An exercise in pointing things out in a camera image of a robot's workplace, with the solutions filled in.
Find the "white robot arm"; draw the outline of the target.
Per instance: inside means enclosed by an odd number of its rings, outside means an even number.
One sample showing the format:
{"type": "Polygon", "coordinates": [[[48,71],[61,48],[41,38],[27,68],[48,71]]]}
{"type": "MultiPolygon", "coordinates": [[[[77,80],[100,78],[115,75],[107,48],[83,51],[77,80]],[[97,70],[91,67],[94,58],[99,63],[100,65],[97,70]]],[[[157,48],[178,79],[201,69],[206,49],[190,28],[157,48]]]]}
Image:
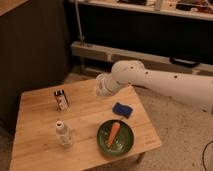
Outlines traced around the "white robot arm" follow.
{"type": "Polygon", "coordinates": [[[128,86],[143,86],[213,114],[213,76],[146,69],[138,60],[121,60],[96,77],[96,94],[113,96],[128,86]]]}

